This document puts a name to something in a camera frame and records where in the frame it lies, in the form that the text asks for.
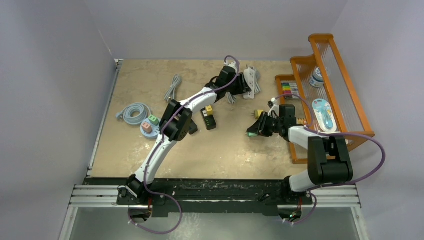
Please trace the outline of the white power strip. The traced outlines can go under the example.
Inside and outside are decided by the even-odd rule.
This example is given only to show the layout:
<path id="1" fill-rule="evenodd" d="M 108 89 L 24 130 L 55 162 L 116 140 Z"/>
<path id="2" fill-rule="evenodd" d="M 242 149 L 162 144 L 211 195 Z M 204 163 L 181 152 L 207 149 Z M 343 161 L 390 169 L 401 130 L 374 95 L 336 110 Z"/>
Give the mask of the white power strip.
<path id="1" fill-rule="evenodd" d="M 256 95 L 257 71 L 254 67 L 247 65 L 243 74 L 245 81 L 250 88 L 249 92 L 243 94 L 243 98 L 245 100 L 253 100 Z"/>

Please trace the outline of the green plug adapter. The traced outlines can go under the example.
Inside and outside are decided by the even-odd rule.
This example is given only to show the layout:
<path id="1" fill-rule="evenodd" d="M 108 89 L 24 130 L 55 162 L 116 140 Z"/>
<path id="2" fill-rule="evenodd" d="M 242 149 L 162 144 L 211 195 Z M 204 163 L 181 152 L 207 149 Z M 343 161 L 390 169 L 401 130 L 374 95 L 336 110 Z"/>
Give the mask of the green plug adapter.
<path id="1" fill-rule="evenodd" d="M 249 138 L 254 138 L 254 137 L 257 137 L 258 135 L 257 135 L 256 133 L 248 132 L 248 133 L 247 133 L 247 136 L 248 136 Z"/>

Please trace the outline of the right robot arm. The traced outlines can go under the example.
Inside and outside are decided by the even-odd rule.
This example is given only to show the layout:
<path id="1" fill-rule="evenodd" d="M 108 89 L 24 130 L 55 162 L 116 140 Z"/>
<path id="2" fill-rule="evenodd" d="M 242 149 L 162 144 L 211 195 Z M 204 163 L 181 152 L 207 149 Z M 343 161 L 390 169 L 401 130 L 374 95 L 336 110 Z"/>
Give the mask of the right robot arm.
<path id="1" fill-rule="evenodd" d="M 346 140 L 342 135 L 323 136 L 297 124 L 296 108 L 292 104 L 278 106 L 275 111 L 262 112 L 246 132 L 262 137 L 278 134 L 287 142 L 307 150 L 307 170 L 289 176 L 280 196 L 288 204 L 300 198 L 302 192 L 324 184 L 343 184 L 353 179 L 353 167 Z"/>

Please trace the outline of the black aluminium robot base frame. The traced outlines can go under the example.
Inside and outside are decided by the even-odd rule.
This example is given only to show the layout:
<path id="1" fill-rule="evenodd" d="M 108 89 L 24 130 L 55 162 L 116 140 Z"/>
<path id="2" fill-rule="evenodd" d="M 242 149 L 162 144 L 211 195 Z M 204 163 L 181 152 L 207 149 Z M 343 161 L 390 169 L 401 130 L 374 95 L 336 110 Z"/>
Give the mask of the black aluminium robot base frame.
<path id="1" fill-rule="evenodd" d="M 170 213 L 262 214 L 286 210 L 361 206 L 356 186 L 320 187 L 294 192 L 285 180 L 159 178 L 149 192 L 135 197 L 123 178 L 86 178 L 69 205 L 77 208 L 123 208 L 165 218 Z"/>

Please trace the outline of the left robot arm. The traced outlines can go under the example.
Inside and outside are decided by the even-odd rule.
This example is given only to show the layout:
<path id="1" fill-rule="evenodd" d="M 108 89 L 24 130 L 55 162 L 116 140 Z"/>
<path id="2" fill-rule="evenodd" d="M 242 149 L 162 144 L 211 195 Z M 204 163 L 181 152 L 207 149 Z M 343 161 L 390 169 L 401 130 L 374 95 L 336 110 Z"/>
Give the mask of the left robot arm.
<path id="1" fill-rule="evenodd" d="M 200 92 L 182 101 L 171 100 L 159 123 L 159 135 L 141 167 L 131 175 L 125 184 L 129 197 L 138 205 L 149 199 L 150 186 L 161 164 L 176 143 L 188 134 L 192 116 L 203 108 L 213 105 L 225 97 L 244 94 L 244 85 L 238 83 L 240 63 L 235 60 L 225 63 L 217 77 L 211 79 Z"/>

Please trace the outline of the yellow plug adapter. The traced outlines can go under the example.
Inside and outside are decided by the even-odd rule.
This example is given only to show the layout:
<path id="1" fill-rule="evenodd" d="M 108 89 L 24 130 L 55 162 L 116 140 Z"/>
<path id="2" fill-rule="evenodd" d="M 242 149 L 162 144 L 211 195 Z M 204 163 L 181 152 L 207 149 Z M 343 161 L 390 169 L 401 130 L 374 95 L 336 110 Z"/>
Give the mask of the yellow plug adapter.
<path id="1" fill-rule="evenodd" d="M 263 112 L 264 111 L 262 109 L 256 109 L 256 110 L 253 111 L 252 115 L 253 115 L 255 120 L 258 120 Z"/>

